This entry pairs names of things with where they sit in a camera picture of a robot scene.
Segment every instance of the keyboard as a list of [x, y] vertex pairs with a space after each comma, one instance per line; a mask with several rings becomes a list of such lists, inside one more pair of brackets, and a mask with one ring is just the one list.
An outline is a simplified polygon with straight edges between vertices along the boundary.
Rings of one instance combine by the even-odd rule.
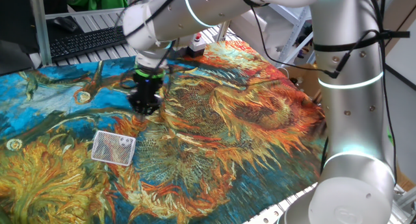
[[124, 43], [123, 28], [117, 26], [56, 39], [49, 45], [52, 60], [59, 61]]

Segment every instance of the white mesh patch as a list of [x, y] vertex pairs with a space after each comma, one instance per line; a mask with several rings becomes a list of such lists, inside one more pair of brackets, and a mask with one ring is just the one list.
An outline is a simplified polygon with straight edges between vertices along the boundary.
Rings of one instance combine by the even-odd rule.
[[91, 158], [101, 162], [129, 166], [135, 153], [136, 139], [119, 134], [97, 131]]

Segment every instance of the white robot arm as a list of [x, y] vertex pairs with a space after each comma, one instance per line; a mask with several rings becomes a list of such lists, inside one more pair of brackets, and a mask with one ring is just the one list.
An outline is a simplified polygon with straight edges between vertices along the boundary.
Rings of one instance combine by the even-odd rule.
[[[160, 59], [158, 51], [172, 40], [265, 3], [310, 5], [317, 64], [328, 71], [319, 76], [329, 129], [327, 160], [317, 187], [292, 204], [278, 223], [387, 223], [395, 154], [387, 135], [380, 40], [372, 39], [380, 22], [370, 0], [152, 0], [128, 9], [123, 29], [141, 61]], [[349, 50], [350, 58], [343, 59]], [[155, 68], [150, 66], [155, 63], [141, 61], [148, 70]]]

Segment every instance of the green led ring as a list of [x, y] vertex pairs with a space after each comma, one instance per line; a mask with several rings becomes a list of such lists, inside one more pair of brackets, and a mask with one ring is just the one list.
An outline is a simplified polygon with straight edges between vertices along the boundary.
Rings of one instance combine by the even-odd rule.
[[[136, 73], [137, 73], [138, 75], [140, 75], [141, 77], [144, 77], [144, 78], [149, 78], [149, 77], [150, 77], [150, 75], [149, 75], [149, 74], [146, 74], [146, 73], [144, 73], [143, 71], [140, 71], [139, 69], [136, 69]], [[164, 74], [165, 74], [165, 72], [163, 71], [163, 73], [158, 74], [158, 75], [154, 75], [154, 76], [152, 76], [151, 78], [152, 78], [152, 79], [163, 78], [163, 77], [164, 77]]]

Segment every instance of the cardboard box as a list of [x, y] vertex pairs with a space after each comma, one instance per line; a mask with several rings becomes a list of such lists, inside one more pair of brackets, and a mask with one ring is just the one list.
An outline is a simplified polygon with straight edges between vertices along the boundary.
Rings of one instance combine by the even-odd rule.
[[286, 68], [289, 72], [289, 78], [298, 80], [296, 85], [299, 90], [303, 91], [311, 99], [314, 99], [320, 92], [320, 84], [318, 82], [318, 72], [306, 71], [294, 67]]

